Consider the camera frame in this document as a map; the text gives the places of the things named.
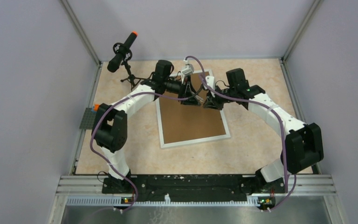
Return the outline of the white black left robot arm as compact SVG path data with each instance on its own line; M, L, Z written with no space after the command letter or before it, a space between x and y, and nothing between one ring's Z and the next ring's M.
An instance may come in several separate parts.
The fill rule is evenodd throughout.
M173 69L171 62L159 60L155 71L148 78L143 78L130 94L111 105L95 107L91 141L102 149L102 158L110 167L105 184L113 186L120 193L127 192L131 187L130 169L123 151L128 135L128 118L165 92L176 94L173 99L181 104L200 105L197 96L202 89L195 90L191 83L194 67L185 61L185 66L178 72L180 79L173 74Z

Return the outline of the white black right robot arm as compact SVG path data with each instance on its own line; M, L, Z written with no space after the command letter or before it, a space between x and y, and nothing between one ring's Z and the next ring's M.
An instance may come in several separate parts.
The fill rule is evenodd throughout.
M280 157L256 171L255 187L268 192L274 181L314 165L324 158L321 128L290 115L276 104L263 88L249 85L243 69L226 72L228 87L220 89L214 78L201 75L208 90L204 108L222 110L224 104L236 102L261 118L282 140Z

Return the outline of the black microphone tripod stand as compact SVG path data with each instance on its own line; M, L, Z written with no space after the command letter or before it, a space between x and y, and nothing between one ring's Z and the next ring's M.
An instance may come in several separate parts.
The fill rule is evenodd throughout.
M138 84L140 84L141 81L145 80L145 78L136 77L131 72L131 66L128 64L128 62L122 62L121 65L125 67L125 70L127 71L127 78L121 79L120 82L124 83L125 81L129 82L131 85L131 91L134 90Z

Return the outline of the black microphone orange tip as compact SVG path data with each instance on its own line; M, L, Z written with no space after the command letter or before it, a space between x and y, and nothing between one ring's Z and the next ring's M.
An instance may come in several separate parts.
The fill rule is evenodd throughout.
M108 71L114 73L121 66L122 62L126 62L132 58L131 46L138 37L138 33L133 31L130 33L128 38L124 43L115 43L113 46L113 51L115 56L109 61L107 69Z

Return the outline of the grey lego baseplate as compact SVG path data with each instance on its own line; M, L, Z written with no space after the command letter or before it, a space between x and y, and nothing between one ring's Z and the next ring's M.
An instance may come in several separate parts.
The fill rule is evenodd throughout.
M96 117L96 111L93 108L86 108L79 126L81 130L92 130Z

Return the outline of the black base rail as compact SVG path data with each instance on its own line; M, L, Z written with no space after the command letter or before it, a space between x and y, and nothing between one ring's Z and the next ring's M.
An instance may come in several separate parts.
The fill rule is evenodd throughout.
M103 194L129 194L137 202L244 202L252 194L284 193L283 179L264 183L255 175L130 175L106 177Z

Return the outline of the aluminium front rail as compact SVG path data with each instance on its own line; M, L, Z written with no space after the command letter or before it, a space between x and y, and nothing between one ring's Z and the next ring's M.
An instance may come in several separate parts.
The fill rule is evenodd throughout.
M62 176L51 224L346 224L330 175L298 174L261 188L253 175Z

